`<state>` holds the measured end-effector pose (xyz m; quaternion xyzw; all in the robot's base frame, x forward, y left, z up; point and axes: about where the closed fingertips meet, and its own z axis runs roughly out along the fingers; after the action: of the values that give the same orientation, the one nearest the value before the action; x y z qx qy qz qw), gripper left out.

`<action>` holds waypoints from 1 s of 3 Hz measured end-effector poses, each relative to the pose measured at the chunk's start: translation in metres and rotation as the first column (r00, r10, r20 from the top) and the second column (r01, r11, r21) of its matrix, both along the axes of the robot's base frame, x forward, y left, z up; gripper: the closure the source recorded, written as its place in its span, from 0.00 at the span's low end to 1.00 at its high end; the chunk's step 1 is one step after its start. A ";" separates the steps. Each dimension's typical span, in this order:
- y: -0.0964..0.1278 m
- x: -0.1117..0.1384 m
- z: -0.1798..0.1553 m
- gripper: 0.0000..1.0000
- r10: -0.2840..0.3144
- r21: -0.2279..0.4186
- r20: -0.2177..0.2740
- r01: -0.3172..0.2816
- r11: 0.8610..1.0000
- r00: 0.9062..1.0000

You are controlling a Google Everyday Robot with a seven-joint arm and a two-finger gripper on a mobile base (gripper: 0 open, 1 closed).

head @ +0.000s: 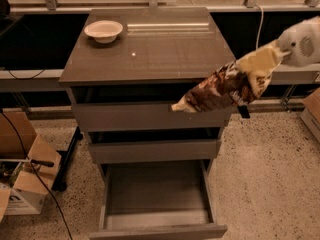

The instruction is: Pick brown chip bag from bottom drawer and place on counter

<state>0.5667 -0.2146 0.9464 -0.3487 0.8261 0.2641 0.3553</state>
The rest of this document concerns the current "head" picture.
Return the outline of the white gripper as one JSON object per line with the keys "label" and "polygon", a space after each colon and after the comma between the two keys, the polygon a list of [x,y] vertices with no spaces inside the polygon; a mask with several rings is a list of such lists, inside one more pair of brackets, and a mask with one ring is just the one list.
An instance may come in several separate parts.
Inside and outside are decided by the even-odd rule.
{"label": "white gripper", "polygon": [[279,37],[283,64],[303,67],[320,62],[320,17],[304,20],[286,29]]}

